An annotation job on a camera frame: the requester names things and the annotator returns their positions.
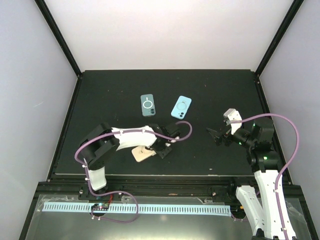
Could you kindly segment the beige phone case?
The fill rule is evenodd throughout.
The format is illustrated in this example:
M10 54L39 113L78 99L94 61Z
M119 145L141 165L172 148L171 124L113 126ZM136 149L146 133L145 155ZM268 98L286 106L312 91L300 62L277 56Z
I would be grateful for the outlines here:
M150 150L145 146L137 146L131 150L131 153L135 161L138 163L156 155L154 150Z

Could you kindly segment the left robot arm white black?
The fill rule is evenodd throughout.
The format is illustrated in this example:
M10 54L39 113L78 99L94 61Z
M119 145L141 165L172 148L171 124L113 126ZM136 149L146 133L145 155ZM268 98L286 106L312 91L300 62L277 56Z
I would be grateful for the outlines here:
M108 123L98 125L81 141L77 150L79 160L88 170L91 186L89 193L97 200L107 195L105 165L117 151L142 146L164 157L169 142L179 136L180 131L175 123L167 126L150 124L127 129L110 127Z

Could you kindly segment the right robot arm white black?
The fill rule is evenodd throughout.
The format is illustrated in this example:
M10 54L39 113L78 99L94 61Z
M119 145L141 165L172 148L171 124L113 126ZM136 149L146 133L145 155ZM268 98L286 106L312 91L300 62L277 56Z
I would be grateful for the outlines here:
M280 155L272 148L274 122L267 116L256 116L251 130L242 120L225 118L220 130L207 128L216 145L237 143L246 149L247 161L254 174L260 195L250 185L234 184L227 189L228 198L240 202L248 219L254 240L295 240L282 187L283 170Z

